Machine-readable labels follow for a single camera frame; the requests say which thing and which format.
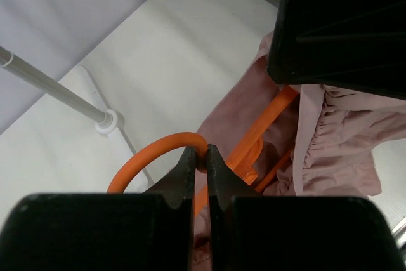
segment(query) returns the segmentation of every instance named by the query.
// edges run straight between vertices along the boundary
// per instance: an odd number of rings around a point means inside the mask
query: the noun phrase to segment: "metal rod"
[[[393,238],[399,246],[406,244],[406,218],[402,219],[392,230]]]
[[[2,46],[0,46],[0,67],[31,85],[45,91],[47,94],[53,96],[76,111],[79,111],[97,123],[105,122],[108,117],[105,112],[89,104],[87,101],[71,92],[71,90],[63,87],[61,84],[54,81],[52,78],[31,66],[18,56],[7,51]]]

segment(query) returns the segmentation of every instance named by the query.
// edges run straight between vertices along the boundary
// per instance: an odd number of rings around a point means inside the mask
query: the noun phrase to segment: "white floor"
[[[124,130],[136,150],[199,127],[273,29],[277,7],[272,3],[148,0],[81,62],[108,106],[126,118]],[[61,83],[97,103],[75,73]],[[406,211],[404,179],[397,176],[406,178],[405,147],[405,142],[391,143],[375,153],[384,192],[374,200],[391,226]],[[151,164],[152,178],[159,180],[179,155],[176,151]],[[0,223],[31,192],[104,192],[121,165],[91,121],[48,96],[0,136],[0,162]]]

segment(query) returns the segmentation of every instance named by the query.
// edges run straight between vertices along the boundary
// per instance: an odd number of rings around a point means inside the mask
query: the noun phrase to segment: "pink clothing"
[[[279,87],[266,73],[272,41],[268,34],[240,81],[198,130],[218,146],[224,159],[249,126],[275,98]],[[299,101],[287,107],[263,135],[254,164],[261,180],[292,144],[292,164],[277,172],[264,195],[377,195],[381,184],[371,150],[387,140],[406,138],[406,101],[321,84],[293,86]],[[197,173],[196,192],[206,183]],[[194,270],[209,270],[209,220],[204,209],[195,221]]]

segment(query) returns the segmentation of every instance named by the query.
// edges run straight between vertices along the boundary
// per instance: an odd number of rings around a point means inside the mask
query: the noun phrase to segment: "orange plastic frame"
[[[273,99],[263,113],[256,119],[248,132],[239,141],[226,160],[227,166],[239,175],[248,185],[251,185],[258,174],[252,165],[260,155],[263,147],[262,134],[268,129],[269,125],[280,115],[280,113],[297,97],[298,92],[289,86]],[[207,142],[197,133],[176,133],[157,140],[134,155],[117,172],[108,186],[108,193],[123,193],[131,180],[159,156],[179,147],[192,146],[196,148],[197,155],[204,160],[207,152]],[[262,192],[271,182],[278,168],[283,166],[288,160],[291,149],[279,160],[274,168],[258,184],[256,190]],[[207,185],[195,197],[195,216],[207,204],[208,193]]]

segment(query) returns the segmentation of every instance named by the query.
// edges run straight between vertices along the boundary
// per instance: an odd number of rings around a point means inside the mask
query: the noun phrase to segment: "white wall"
[[[145,0],[0,0],[0,45],[59,80]],[[41,92],[0,69],[0,133]]]

